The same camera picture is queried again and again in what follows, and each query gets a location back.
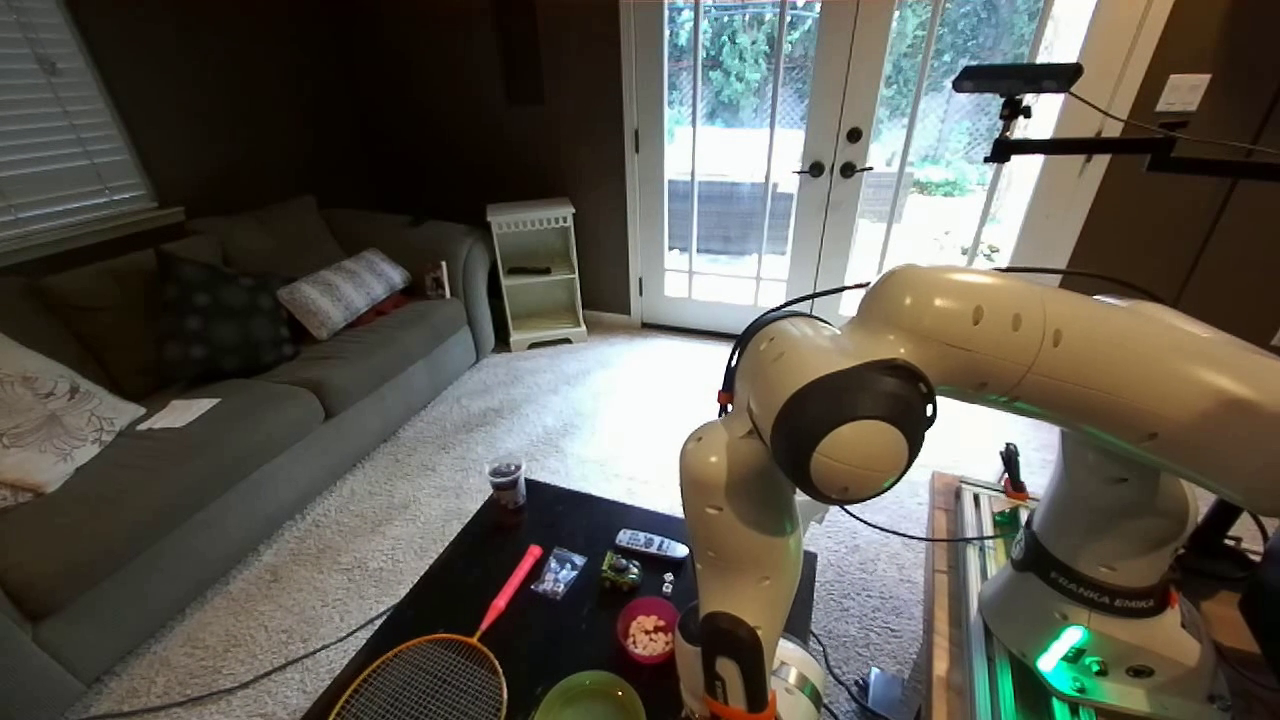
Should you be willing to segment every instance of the bowl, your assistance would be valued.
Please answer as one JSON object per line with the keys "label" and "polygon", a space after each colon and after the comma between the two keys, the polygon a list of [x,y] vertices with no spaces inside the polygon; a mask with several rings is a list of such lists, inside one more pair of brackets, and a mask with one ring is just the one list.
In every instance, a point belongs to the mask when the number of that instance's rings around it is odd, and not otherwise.
{"label": "bowl", "polygon": [[614,644],[634,665],[664,665],[674,651],[681,607],[668,598],[634,598],[614,611]]}
{"label": "bowl", "polygon": [[588,670],[563,677],[532,714],[532,720],[647,720],[640,691],[614,673]]}

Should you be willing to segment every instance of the black table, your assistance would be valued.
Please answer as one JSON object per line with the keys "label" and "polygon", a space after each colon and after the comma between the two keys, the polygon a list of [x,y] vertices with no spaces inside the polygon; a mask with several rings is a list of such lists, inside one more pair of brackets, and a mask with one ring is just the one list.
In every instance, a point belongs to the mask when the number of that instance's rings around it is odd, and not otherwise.
{"label": "black table", "polygon": [[[439,553],[439,559],[417,581],[417,590],[392,607],[392,617],[368,636],[368,644],[346,661],[346,670],[321,691],[307,718],[327,718],[340,691],[358,677],[358,670],[413,636],[473,636],[488,599],[499,591],[527,544],[543,544],[548,553],[570,549],[588,558],[588,566],[563,599],[543,599],[519,590],[512,607],[485,631],[485,644],[508,673],[508,718],[532,718],[548,690],[580,670],[608,670],[634,684],[647,718],[681,718],[674,665],[640,670],[613,636],[614,607],[627,598],[601,590],[601,558],[613,549],[614,529],[647,529],[683,542],[683,523],[674,515],[569,491],[541,481],[527,481],[523,512],[485,503]],[[693,570],[683,566],[643,566],[640,591],[658,591],[664,574],[674,574],[672,599],[689,607]],[[793,636],[806,636],[812,578],[817,559],[806,558],[787,621]]]}

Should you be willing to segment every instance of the gray couch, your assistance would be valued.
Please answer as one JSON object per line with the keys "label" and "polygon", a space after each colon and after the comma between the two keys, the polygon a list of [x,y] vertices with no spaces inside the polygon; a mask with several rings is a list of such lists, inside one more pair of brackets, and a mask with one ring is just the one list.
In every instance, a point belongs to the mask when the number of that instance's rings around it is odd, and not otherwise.
{"label": "gray couch", "polygon": [[[330,233],[343,252],[382,248],[413,276],[446,260],[456,302],[413,302],[267,372],[187,390],[219,405],[187,429],[124,429],[53,497],[0,509],[0,718],[9,720],[73,718],[110,670],[493,351],[493,258],[476,228],[321,214],[311,199],[187,228],[199,240],[173,248],[217,248],[230,268],[274,276],[324,260],[307,233]],[[154,258],[130,252],[60,276],[9,276],[0,333],[154,407],[173,394],[119,390],[119,349],[115,358],[97,349],[103,340],[97,324],[110,312],[119,319],[119,308],[127,316],[103,283],[145,291],[154,283],[148,274]],[[106,337],[148,349],[148,333]]]}

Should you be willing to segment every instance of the white cabinet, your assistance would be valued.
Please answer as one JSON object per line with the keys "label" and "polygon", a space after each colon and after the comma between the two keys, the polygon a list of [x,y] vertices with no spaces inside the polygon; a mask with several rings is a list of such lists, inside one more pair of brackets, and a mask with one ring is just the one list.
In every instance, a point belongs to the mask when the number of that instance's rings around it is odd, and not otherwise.
{"label": "white cabinet", "polygon": [[499,274],[508,349],[580,340],[582,302],[569,199],[488,203],[493,260]]}

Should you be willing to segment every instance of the green light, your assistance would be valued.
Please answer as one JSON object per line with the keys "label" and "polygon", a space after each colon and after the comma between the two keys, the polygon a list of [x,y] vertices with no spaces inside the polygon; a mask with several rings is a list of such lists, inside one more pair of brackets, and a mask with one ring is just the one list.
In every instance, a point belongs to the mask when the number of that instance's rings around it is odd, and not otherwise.
{"label": "green light", "polygon": [[1054,631],[1054,641],[1047,644],[1047,651],[1036,655],[1036,670],[1041,670],[1043,677],[1053,677],[1054,665],[1058,665],[1072,649],[1081,649],[1082,641],[1089,641],[1089,627],[1082,627],[1082,625],[1066,625],[1065,631]]}

